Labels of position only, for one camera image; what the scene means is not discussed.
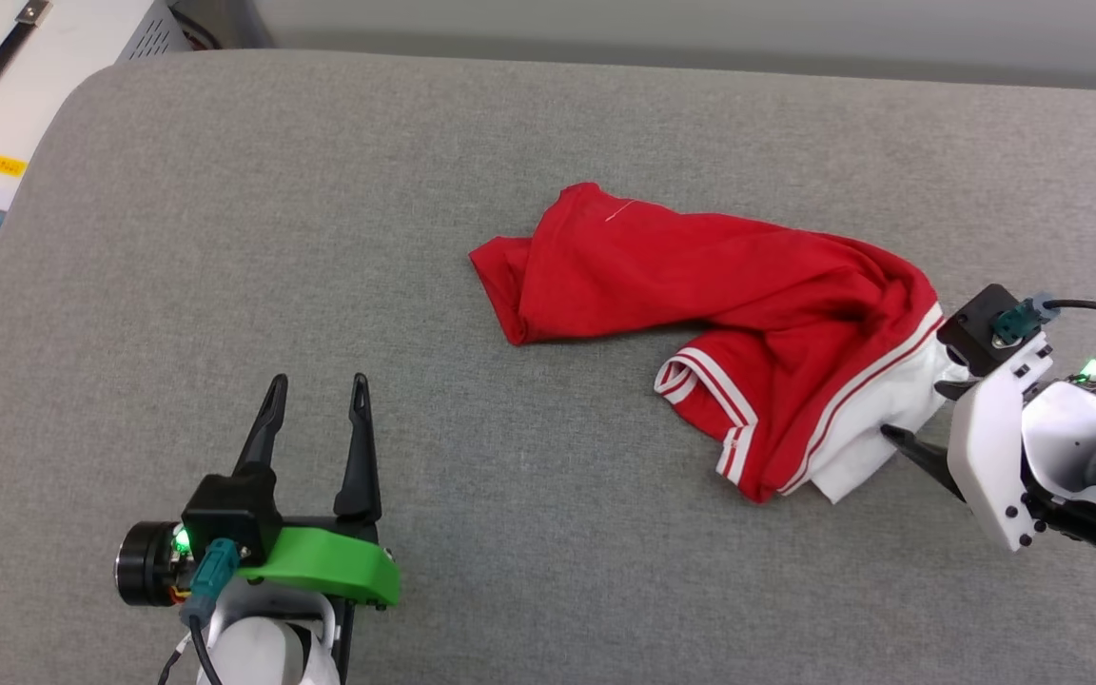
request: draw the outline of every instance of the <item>gray fabric surface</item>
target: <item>gray fabric surface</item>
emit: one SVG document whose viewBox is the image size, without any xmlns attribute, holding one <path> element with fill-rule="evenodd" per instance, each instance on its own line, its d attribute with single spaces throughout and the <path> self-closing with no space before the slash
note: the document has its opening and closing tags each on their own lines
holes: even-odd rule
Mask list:
<svg viewBox="0 0 1096 685">
<path fill-rule="evenodd" d="M 182 630 L 117 598 L 126 529 L 229 468 L 278 372 L 278 506 L 327 513 L 356 370 L 404 602 L 357 619 L 351 682 L 1096 682 L 1096 551 L 993 549 L 899 459 L 836 507 L 744 502 L 652 393 L 686 330 L 506 345 L 466 253 L 583 179 L 877 242 L 947 307 L 992 281 L 1096 298 L 1096 92 L 315 53 L 111 69 L 0 241 L 0 682 L 153 682 Z M 1049 334 L 1074 369 L 1096 315 Z"/>
</svg>

